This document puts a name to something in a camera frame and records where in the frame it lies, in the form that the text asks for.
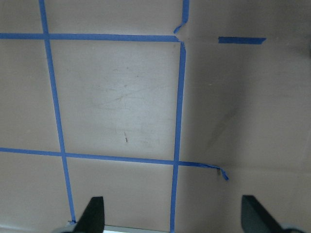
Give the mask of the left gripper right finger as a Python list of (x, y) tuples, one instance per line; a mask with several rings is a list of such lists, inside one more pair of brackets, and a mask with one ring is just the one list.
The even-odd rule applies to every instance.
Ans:
[(261, 203), (252, 195), (243, 195), (241, 201), (242, 229), (282, 229)]

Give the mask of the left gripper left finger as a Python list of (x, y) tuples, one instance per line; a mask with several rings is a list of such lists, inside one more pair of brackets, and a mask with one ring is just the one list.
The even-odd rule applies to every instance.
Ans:
[(104, 230), (104, 199), (92, 197), (74, 230)]

